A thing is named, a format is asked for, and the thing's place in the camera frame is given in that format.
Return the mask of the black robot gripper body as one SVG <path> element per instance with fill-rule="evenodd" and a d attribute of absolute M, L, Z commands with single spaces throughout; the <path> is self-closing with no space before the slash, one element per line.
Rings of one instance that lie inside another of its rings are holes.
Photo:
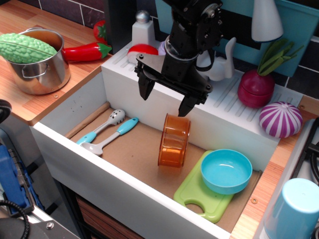
<path fill-rule="evenodd" d="M 213 40 L 203 37 L 174 37 L 164 42 L 165 55 L 138 54 L 135 72 L 144 74 L 162 86 L 182 95 L 197 98 L 204 104 L 212 86 L 196 70 L 196 60 L 204 51 L 212 49 Z"/>

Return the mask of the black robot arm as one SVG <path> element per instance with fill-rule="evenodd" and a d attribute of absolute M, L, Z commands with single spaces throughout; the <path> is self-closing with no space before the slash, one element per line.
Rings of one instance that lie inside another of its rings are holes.
<path fill-rule="evenodd" d="M 179 109 L 186 116 L 195 105 L 204 104 L 212 86 L 199 74 L 196 61 L 200 54 L 219 45 L 220 0 L 168 0 L 173 24 L 165 41 L 165 55 L 138 54 L 135 72 L 140 96 L 147 100 L 155 83 L 184 96 Z"/>

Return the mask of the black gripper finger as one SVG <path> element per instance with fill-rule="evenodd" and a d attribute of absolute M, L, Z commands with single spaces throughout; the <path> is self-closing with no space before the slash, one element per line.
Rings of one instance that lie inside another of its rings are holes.
<path fill-rule="evenodd" d="M 196 105 L 197 98 L 193 96 L 185 96 L 179 106 L 178 109 L 178 116 L 179 117 L 185 117 Z"/>
<path fill-rule="evenodd" d="M 138 84 L 139 84 L 140 96 L 144 100 L 147 100 L 149 95 L 150 95 L 150 93 L 152 92 L 152 90 L 154 88 L 155 81 L 151 80 L 150 78 L 148 78 L 144 74 L 141 74 L 139 76 Z"/>

